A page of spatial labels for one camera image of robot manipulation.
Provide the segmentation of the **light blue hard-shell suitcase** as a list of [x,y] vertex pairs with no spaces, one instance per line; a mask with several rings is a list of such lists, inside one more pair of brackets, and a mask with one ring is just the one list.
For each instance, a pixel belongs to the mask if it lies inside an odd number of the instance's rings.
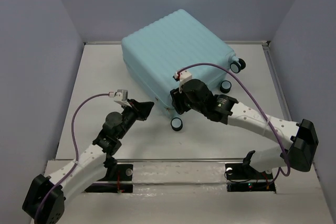
[[179,85],[174,74],[187,66],[208,62],[222,70],[199,66],[191,71],[210,90],[227,93],[231,83],[226,72],[239,73],[246,67],[234,50],[191,14],[179,9],[121,40],[123,61],[130,76],[171,120],[171,128],[180,131],[182,120],[172,106],[171,90]]

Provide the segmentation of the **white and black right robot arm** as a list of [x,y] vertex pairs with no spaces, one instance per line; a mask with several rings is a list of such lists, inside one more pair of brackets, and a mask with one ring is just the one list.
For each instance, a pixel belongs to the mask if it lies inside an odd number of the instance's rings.
[[303,119],[297,123],[270,115],[262,116],[235,98],[213,94],[198,79],[191,79],[171,90],[170,95],[178,114],[195,110],[210,121],[246,129],[277,143],[276,147],[264,151],[248,152],[241,166],[246,177],[253,178],[261,172],[285,166],[300,172],[311,169],[319,144],[311,121]]

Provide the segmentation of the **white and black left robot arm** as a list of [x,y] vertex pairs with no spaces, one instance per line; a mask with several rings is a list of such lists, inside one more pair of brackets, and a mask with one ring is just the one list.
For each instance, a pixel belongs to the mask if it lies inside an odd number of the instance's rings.
[[29,187],[22,209],[34,223],[57,223],[65,207],[78,194],[96,181],[111,179],[117,170],[113,157],[121,147],[121,139],[136,121],[145,121],[154,102],[127,99],[123,111],[111,112],[92,144],[79,153],[75,146],[75,159],[61,169],[44,176],[36,176]]

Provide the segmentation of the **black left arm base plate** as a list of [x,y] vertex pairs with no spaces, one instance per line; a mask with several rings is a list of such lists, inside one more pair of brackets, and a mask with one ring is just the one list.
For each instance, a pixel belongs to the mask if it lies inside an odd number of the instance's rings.
[[117,164],[105,177],[85,189],[86,193],[133,193],[133,164]]

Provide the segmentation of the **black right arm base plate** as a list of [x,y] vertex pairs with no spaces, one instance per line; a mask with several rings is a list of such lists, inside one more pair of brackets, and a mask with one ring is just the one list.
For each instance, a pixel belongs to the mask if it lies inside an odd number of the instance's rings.
[[225,164],[224,177],[229,193],[276,192],[273,174],[260,173],[242,163]]

